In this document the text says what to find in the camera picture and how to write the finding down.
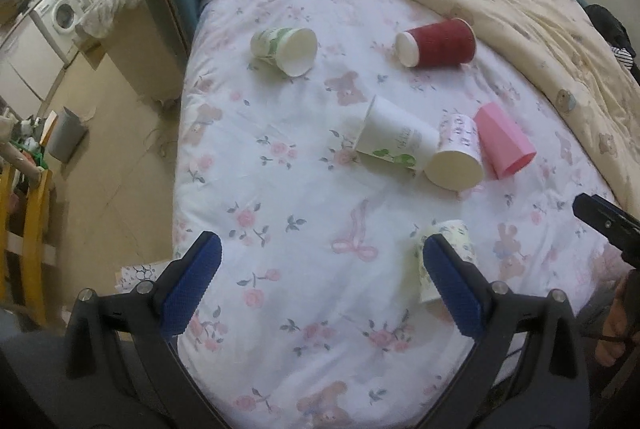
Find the person's right hand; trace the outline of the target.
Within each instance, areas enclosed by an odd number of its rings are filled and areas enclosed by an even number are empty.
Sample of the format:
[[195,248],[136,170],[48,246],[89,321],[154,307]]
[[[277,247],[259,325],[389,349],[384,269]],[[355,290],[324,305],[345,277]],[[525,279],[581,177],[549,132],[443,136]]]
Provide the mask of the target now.
[[612,367],[626,351],[625,340],[629,338],[629,335],[624,298],[630,275],[631,273],[628,273],[617,285],[610,311],[603,323],[602,335],[616,338],[616,341],[601,339],[597,343],[596,352],[594,352],[596,361],[604,367]]

